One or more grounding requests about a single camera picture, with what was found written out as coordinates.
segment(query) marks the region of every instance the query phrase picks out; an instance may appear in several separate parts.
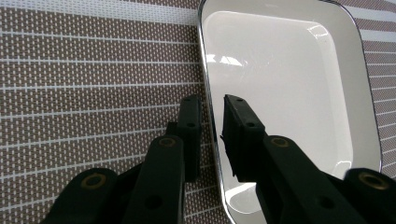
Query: textured background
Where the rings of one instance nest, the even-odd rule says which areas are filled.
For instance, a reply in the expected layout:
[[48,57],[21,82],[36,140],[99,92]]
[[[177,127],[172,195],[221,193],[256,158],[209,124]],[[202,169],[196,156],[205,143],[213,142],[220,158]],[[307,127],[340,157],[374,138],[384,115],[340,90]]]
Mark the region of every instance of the textured background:
[[[361,29],[383,150],[396,178],[396,1],[339,0]],[[37,223],[78,173],[121,173],[204,95],[199,0],[0,0],[0,221]],[[226,223],[207,114],[187,223]]]

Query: striped fabric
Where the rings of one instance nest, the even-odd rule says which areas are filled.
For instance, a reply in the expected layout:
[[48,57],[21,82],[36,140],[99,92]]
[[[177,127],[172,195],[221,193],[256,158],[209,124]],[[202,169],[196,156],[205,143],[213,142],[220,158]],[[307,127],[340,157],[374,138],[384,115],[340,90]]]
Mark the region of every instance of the striped fabric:
[[[339,0],[361,29],[383,150],[396,178],[396,1]],[[204,95],[199,0],[0,1],[0,222],[37,223],[78,173],[141,162]],[[205,108],[202,178],[186,223],[227,223]]]

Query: white plastic tray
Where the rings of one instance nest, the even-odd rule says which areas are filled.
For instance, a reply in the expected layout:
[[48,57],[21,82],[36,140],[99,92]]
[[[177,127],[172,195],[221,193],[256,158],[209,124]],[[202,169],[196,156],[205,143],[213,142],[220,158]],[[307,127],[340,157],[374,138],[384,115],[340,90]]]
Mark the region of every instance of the white plastic tray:
[[219,139],[223,97],[247,100],[268,134],[293,139],[322,171],[380,169],[359,31],[317,0],[206,0],[200,40],[221,196],[237,223],[265,223],[255,184],[238,183]]

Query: tray rim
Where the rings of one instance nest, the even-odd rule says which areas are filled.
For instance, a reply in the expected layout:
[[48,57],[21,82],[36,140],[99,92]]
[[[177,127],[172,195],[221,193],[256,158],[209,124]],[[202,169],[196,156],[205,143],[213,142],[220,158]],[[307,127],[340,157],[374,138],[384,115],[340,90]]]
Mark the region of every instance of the tray rim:
[[[219,193],[220,193],[220,198],[221,198],[221,203],[224,209],[224,212],[226,213],[227,217],[230,219],[231,223],[235,223],[235,221],[233,220],[232,215],[229,212],[228,209],[228,204],[226,202],[226,198],[225,198],[225,189],[224,189],[224,181],[223,181],[223,175],[222,175],[222,171],[221,171],[221,162],[220,162],[220,155],[219,155],[219,145],[218,145],[218,138],[217,138],[217,133],[216,133],[216,123],[215,123],[215,118],[214,118],[214,113],[213,113],[213,104],[212,104],[212,99],[211,99],[211,91],[210,91],[210,85],[209,85],[209,76],[208,76],[208,71],[207,71],[207,61],[206,61],[206,57],[205,57],[205,41],[204,41],[204,33],[203,33],[203,13],[204,13],[204,6],[206,1],[210,1],[210,0],[201,0],[199,6],[198,6],[198,25],[197,25],[197,30],[198,30],[198,45],[200,48],[200,53],[201,53],[201,66],[203,67],[203,75],[204,75],[204,85],[205,85],[205,99],[206,99],[206,104],[208,105],[208,112],[209,112],[209,129],[210,129],[210,139],[211,139],[211,144],[213,145],[213,156],[215,159],[215,167],[216,167],[216,173],[217,173],[217,180],[219,183]],[[355,26],[356,30],[358,31],[359,34],[359,38],[361,40],[361,31],[355,21],[355,19],[353,18],[353,16],[351,15],[351,13],[347,10],[346,7],[344,7],[342,4],[334,1],[334,0],[314,0],[314,1],[319,1],[319,2],[324,2],[324,3],[329,3],[329,4],[334,4],[337,7],[340,7],[342,10],[345,11],[345,13],[348,15],[348,17],[351,19],[353,25]],[[364,48],[363,48],[363,44],[362,41],[361,42],[361,53],[363,54],[363,60],[364,60],[364,67],[365,67],[365,71],[366,71],[366,76],[368,77],[368,69],[367,69],[367,61],[366,58],[364,56]],[[373,99],[373,92],[372,92],[372,86],[370,81],[368,81],[368,85],[370,88],[370,96]],[[380,137],[379,137],[379,132],[378,132],[378,121],[376,118],[376,115],[374,116],[375,118],[375,125],[376,125],[376,135],[378,138],[378,142],[380,142]],[[378,172],[381,173],[382,172],[382,160],[383,160],[383,154],[382,154],[382,147],[379,146],[379,167],[378,167]]]

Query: brass screw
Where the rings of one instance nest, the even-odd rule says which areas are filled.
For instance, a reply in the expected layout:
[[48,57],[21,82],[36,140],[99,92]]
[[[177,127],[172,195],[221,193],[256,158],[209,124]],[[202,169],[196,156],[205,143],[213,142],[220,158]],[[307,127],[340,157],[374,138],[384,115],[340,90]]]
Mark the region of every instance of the brass screw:
[[160,146],[162,147],[172,147],[175,143],[176,141],[173,138],[163,138],[160,140]]
[[366,172],[359,174],[359,180],[373,189],[384,190],[389,188],[389,183],[382,178]]
[[81,182],[83,189],[99,189],[106,183],[106,176],[102,174],[94,173],[85,177]]
[[271,143],[277,147],[288,147],[289,146],[289,142],[283,138],[273,138],[273,139],[271,139]]

